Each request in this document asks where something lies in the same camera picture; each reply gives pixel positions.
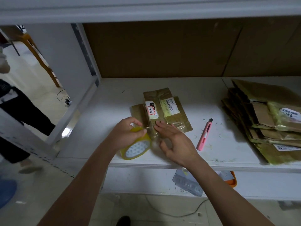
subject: barcode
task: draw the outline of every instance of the barcode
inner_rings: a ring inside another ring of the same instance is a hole
[[[167,103],[167,105],[168,105],[168,108],[169,108],[171,111],[173,111],[172,106],[171,106],[169,100],[166,100],[166,103]]]

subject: yellow tape roll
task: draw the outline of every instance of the yellow tape roll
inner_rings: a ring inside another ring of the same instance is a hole
[[[137,132],[142,130],[142,127],[134,127],[131,132]],[[151,148],[152,141],[149,135],[146,133],[143,137],[138,138],[132,145],[120,150],[121,157],[125,160],[135,159]]]

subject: right hand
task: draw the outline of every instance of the right hand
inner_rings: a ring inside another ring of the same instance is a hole
[[[191,140],[174,125],[168,125],[164,121],[156,121],[154,128],[164,138],[170,139],[171,149],[167,147],[164,140],[161,140],[160,148],[171,161],[187,168],[193,165],[195,161],[203,160]]]

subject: stack of packages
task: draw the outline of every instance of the stack of packages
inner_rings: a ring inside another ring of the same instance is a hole
[[[132,116],[147,128],[152,140],[158,140],[159,133],[154,129],[156,121],[173,124],[181,132],[193,130],[178,97],[173,97],[169,88],[144,92],[144,104],[131,107]]]
[[[270,164],[301,160],[301,97],[282,86],[233,79],[223,108]]]

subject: power cord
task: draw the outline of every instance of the power cord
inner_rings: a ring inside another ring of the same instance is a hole
[[[193,213],[189,213],[189,214],[182,215],[182,216],[174,216],[174,215],[170,215],[170,214],[168,214],[168,213],[162,213],[162,212],[160,212],[159,210],[155,209],[155,207],[153,207],[152,204],[150,203],[150,201],[148,200],[147,196],[145,196],[145,198],[146,198],[146,200],[147,200],[149,206],[150,206],[153,210],[155,210],[156,212],[161,213],[161,214],[166,215],[166,216],[171,216],[171,217],[176,217],[176,218],[184,217],[184,216],[190,216],[190,215],[195,214],[195,213],[199,210],[199,208],[201,207],[201,205],[202,205],[204,202],[206,202],[206,201],[209,200],[209,199],[207,199],[207,200],[202,201],[201,204],[197,207],[197,209],[196,209]]]
[[[58,92],[58,94],[59,94],[60,92],[64,91],[64,90],[65,90],[65,89],[63,89],[63,90],[59,91],[59,92]],[[57,99],[58,99],[58,94],[57,94]],[[69,96],[68,96],[68,95],[65,95],[65,96],[63,96],[63,97],[62,97],[62,99],[63,99],[64,97],[68,97],[68,98],[69,98]],[[58,100],[61,102],[61,101],[62,101],[62,99],[58,99]]]

